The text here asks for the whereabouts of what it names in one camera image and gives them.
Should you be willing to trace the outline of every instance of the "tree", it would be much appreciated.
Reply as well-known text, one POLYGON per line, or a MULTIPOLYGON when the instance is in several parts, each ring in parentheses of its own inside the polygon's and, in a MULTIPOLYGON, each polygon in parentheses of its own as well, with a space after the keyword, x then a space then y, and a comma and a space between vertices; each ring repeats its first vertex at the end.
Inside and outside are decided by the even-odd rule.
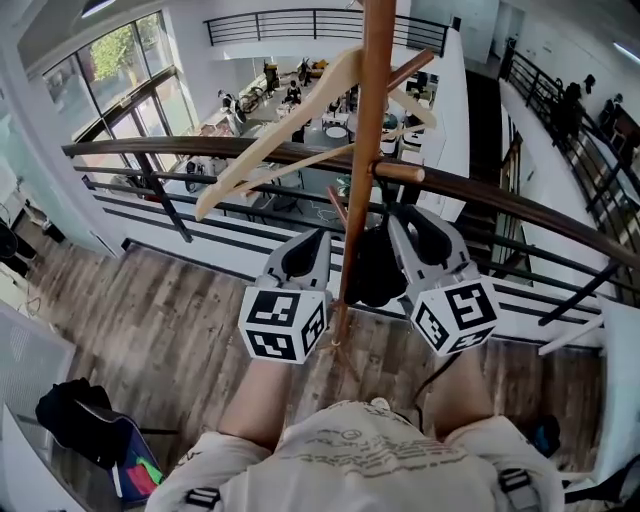
MULTIPOLYGON (((149 48, 156 40, 156 20, 148 16, 137 22, 142 46, 149 48)), ((101 37, 91 45, 91 57, 95 66, 95 77, 104 80, 124 70, 135 87, 138 77, 135 41, 130 25, 119 28, 101 37)))

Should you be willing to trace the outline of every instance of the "wooden floor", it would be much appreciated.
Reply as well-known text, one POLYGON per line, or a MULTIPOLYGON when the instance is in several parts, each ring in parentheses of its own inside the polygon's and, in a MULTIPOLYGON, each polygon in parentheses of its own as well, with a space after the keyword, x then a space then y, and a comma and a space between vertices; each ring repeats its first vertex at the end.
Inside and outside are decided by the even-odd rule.
MULTIPOLYGON (((178 436, 149 437, 169 470, 200 433, 215 429, 249 364, 236 329, 246 283, 138 246, 113 260, 67 242, 58 245, 28 222, 19 233, 42 256, 30 275, 31 297, 42 298, 40 315, 77 346, 70 379, 87 377, 104 386, 114 409, 141 426, 178 429, 178 436)), ((496 413, 523 429, 541 414, 554 414, 562 429, 562 448, 554 457, 559 468, 591 469, 601 359, 568 349, 540 358, 534 345, 498 340, 485 347, 496 413)), ((296 368, 287 421, 338 400, 374 396, 386 397, 415 421, 411 396, 431 373, 433 357, 409 325, 353 312, 349 351, 361 383, 329 351, 316 350, 296 368)), ((102 486, 112 494, 105 474, 87 478, 96 472, 73 454, 56 453, 55 463, 96 510, 115 506, 96 499, 105 492, 102 486)))

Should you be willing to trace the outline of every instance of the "beige t-shirt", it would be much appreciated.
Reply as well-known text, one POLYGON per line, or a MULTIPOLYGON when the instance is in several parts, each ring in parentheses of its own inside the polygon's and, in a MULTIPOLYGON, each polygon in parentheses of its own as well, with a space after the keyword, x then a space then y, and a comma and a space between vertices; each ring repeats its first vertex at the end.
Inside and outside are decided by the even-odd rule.
POLYGON ((498 483, 510 468, 528 472, 537 510, 563 510, 555 467, 504 417, 459 429, 442 444, 391 411, 341 402, 288 428, 273 454, 203 434, 146 510, 511 511, 498 483))

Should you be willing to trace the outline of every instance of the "black cable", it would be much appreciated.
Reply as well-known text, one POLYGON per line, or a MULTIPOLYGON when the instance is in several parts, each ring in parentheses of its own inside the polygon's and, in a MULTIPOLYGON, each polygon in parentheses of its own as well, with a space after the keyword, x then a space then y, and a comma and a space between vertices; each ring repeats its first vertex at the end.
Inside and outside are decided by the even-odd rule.
POLYGON ((418 405, 418 397, 420 396, 420 393, 422 393, 424 388, 426 388, 429 384, 434 382, 438 377, 440 377, 440 375, 442 375, 451 367, 451 365, 456 361, 456 359, 460 357, 460 354, 462 354, 462 352, 456 352, 449 359, 447 359, 446 363, 444 363, 440 368, 438 368, 435 372, 429 375, 429 377, 427 377, 427 379, 422 384, 420 384, 418 391, 416 391, 413 395, 413 407, 416 411, 418 411, 418 422, 419 422, 418 424, 420 426, 420 432, 422 432, 423 434, 424 434, 424 426, 423 426, 424 417, 422 414, 422 408, 418 405))

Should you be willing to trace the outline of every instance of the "ceiling light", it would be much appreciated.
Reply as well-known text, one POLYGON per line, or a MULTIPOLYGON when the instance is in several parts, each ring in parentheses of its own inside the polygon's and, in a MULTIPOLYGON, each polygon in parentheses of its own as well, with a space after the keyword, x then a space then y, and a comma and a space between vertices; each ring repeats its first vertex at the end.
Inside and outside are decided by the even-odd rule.
POLYGON ((89 0, 86 4, 84 4, 84 9, 82 9, 82 17, 87 18, 92 14, 101 11, 105 7, 108 7, 116 0, 89 0))
POLYGON ((629 57, 636 64, 640 64, 640 57, 638 57, 637 55, 634 55, 633 53, 631 53, 624 46, 620 45, 619 43, 613 43, 613 46, 616 47, 616 50, 618 50, 623 55, 626 55, 627 57, 629 57))

